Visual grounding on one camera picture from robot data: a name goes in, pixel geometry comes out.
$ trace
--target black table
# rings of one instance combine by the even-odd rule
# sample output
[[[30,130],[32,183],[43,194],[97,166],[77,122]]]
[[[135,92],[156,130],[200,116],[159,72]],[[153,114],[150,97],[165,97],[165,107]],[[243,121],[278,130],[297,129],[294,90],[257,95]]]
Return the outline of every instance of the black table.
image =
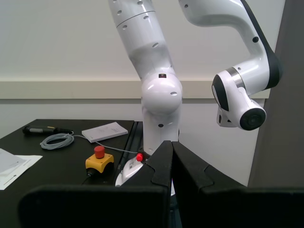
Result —
[[[142,143],[142,123],[117,120],[35,120],[30,125],[55,126],[71,129],[75,135],[81,135],[82,130],[101,125],[118,122],[128,130],[128,134],[103,141],[103,144],[118,149],[138,151]],[[23,173],[5,190],[0,191],[0,223],[6,227],[19,228],[18,202],[31,189],[49,184],[109,184],[123,168],[124,163],[134,157],[134,154],[105,149],[105,152],[114,156],[114,165],[105,169],[98,177],[87,179],[85,161],[94,153],[96,143],[86,139],[75,138],[68,147],[54,151],[43,150],[39,145],[45,135],[27,136],[22,128],[0,139],[0,148],[14,155],[42,155],[43,157]]]

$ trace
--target red button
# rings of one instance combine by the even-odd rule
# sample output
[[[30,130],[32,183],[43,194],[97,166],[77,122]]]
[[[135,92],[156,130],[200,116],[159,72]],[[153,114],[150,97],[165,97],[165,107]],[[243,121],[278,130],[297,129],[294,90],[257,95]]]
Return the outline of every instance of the red button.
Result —
[[[104,158],[105,156],[105,148],[103,146],[97,146],[94,148],[95,157],[97,159]]]
[[[138,153],[137,156],[136,156],[136,160],[138,162],[142,162],[143,161],[143,154],[142,153]]]

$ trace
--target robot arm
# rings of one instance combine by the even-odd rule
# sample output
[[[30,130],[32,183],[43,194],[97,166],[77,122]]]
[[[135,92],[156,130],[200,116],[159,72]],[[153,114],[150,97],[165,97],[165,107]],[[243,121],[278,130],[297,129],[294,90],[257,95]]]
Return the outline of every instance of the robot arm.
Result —
[[[187,20],[201,27],[230,26],[241,35],[250,58],[217,74],[212,91],[219,105],[217,122],[244,130],[259,128],[265,110],[248,96],[275,87],[280,64],[245,0],[179,0]]]
[[[151,0],[108,0],[117,30],[142,81],[143,149],[178,141],[182,86],[175,76]]]

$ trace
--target cable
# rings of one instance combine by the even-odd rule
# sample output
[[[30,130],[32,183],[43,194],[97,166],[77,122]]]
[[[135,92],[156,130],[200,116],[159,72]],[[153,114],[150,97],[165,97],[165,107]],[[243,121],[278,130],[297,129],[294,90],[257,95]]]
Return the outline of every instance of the cable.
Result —
[[[54,144],[48,144],[51,141],[62,140],[62,139],[64,139],[64,141],[57,142]],[[40,145],[41,145],[42,149],[54,150],[54,149],[58,149],[61,147],[66,147],[66,146],[70,145],[72,142],[74,142],[73,132],[72,132],[72,134],[60,133],[60,134],[54,134],[54,135],[49,136],[48,138],[43,140],[40,143]]]
[[[74,135],[74,137],[80,137],[80,138],[87,139],[87,138],[85,138],[85,137],[84,137],[84,136],[82,136],[82,135]],[[99,142],[95,142],[95,143],[97,143],[98,145],[101,145],[101,146],[103,146],[103,147],[105,147],[105,148],[112,149],[112,150],[116,150],[116,151],[127,152],[127,153],[137,153],[137,152],[125,151],[125,150],[121,150],[121,149],[117,149],[117,148],[113,148],[113,147],[105,146],[105,145],[102,145],[102,144],[101,144],[101,143],[99,143]]]
[[[73,134],[74,134],[74,132],[72,132],[71,134],[60,133],[60,134],[51,135],[40,143],[41,148],[46,149],[46,150],[54,150],[54,149],[58,149],[58,148],[62,148],[62,147],[66,147],[66,146],[70,145],[72,142],[74,142],[75,137],[87,139],[82,135],[73,135]],[[64,141],[54,143],[54,144],[48,144],[49,142],[54,141],[54,140],[64,140]],[[117,149],[114,147],[105,146],[99,142],[96,142],[96,143],[105,148],[116,150],[116,151],[121,151],[121,152],[126,152],[126,153],[137,153],[137,152],[125,151],[125,150]]]

